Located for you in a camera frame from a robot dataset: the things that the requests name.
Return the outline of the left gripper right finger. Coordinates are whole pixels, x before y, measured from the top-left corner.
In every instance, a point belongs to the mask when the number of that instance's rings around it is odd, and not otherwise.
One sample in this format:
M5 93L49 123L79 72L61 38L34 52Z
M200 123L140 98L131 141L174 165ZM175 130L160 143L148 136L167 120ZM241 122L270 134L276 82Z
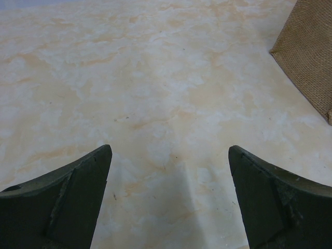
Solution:
M331 248L331 187L249 153L228 151L250 248Z

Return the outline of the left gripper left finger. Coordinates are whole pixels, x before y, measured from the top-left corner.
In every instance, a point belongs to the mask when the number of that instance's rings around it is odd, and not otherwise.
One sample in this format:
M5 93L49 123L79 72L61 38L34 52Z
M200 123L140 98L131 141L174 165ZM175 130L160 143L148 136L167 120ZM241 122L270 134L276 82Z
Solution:
M90 248L111 160L102 145L1 191L1 248Z

